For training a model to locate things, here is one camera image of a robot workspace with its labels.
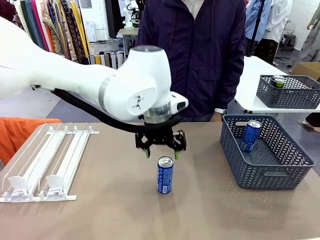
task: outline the blue can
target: blue can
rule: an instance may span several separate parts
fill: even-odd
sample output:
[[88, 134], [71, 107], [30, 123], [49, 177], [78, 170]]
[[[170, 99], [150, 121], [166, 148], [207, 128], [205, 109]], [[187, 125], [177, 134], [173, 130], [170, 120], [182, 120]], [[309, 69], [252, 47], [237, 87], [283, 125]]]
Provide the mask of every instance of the blue can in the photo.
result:
[[158, 159], [157, 165], [156, 189], [161, 194], [168, 194], [172, 189], [174, 160], [169, 156], [162, 156]]
[[255, 146], [259, 132], [261, 129], [261, 123], [255, 120], [250, 120], [245, 128], [244, 135], [240, 148], [245, 153], [250, 153]]

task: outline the cardboard box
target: cardboard box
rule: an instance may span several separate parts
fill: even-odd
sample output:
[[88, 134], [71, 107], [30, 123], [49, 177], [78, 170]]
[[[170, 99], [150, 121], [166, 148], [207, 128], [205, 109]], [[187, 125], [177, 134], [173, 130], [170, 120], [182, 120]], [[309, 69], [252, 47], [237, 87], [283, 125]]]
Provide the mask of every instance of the cardboard box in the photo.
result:
[[320, 62], [302, 62], [292, 71], [292, 75], [304, 75], [320, 82]]

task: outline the basket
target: basket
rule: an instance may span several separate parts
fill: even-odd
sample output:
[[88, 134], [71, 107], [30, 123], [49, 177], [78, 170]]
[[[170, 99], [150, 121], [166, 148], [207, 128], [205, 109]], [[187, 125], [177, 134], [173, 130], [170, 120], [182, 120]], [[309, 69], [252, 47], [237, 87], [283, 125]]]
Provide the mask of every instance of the basket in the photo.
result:
[[[261, 130], [252, 152], [240, 150], [247, 122]], [[270, 115], [225, 115], [220, 137], [236, 183], [243, 189], [293, 190], [315, 165], [310, 156]]]
[[275, 109], [316, 109], [320, 103], [320, 83], [308, 76], [284, 75], [283, 88], [270, 84], [273, 75], [261, 75], [256, 95]]

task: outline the jacket zipper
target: jacket zipper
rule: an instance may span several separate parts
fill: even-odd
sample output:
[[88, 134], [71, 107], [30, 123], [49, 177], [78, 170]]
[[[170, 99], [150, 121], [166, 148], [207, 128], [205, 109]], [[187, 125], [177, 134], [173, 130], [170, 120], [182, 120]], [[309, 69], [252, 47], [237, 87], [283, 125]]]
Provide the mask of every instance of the jacket zipper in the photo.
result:
[[190, 57], [191, 57], [191, 53], [192, 53], [192, 48], [194, 46], [195, 26], [196, 26], [196, 20], [193, 19], [191, 44], [190, 44], [189, 54], [188, 54], [187, 78], [186, 78], [186, 83], [185, 83], [185, 88], [184, 88], [184, 96], [186, 98], [188, 98], [187, 92], [188, 92], [188, 83], [189, 83], [189, 75], [190, 75]]

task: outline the table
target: table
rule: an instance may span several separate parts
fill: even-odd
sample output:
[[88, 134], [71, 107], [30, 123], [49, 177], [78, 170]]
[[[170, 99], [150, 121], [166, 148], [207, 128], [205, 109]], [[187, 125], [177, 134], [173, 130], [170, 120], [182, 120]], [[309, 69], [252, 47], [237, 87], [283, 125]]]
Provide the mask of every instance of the table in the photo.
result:
[[124, 60], [127, 59], [127, 55], [129, 54], [128, 50], [128, 41], [130, 38], [135, 38], [138, 35], [138, 29], [135, 28], [122, 28], [119, 30], [118, 34], [122, 35], [123, 38], [123, 52], [124, 52]]
[[317, 109], [269, 108], [257, 96], [260, 75], [287, 75], [256, 56], [244, 57], [243, 74], [236, 89], [235, 101], [244, 113], [320, 113]]
[[172, 192], [167, 195], [156, 189], [157, 158], [173, 156], [171, 149], [153, 146], [151, 158], [146, 159], [135, 147], [134, 134], [103, 123], [92, 126], [100, 134], [90, 136], [75, 175], [70, 194], [77, 194], [76, 201], [0, 203], [1, 239], [293, 240], [320, 236], [318, 175], [311, 170], [293, 191], [239, 188], [219, 142], [221, 123], [177, 126], [185, 131], [188, 146], [174, 164]]

